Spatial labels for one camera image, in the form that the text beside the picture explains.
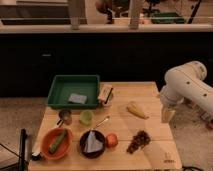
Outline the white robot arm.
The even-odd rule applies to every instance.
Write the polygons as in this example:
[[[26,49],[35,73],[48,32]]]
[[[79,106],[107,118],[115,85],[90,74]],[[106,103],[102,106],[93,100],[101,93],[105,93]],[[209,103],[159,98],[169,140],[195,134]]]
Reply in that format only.
[[[165,73],[165,85],[159,93],[163,105],[163,123],[168,123],[172,119],[175,108],[184,99],[189,99],[203,110],[201,118],[204,121],[213,120],[213,87],[203,82],[206,76],[207,69],[199,61],[191,61],[173,67]]]

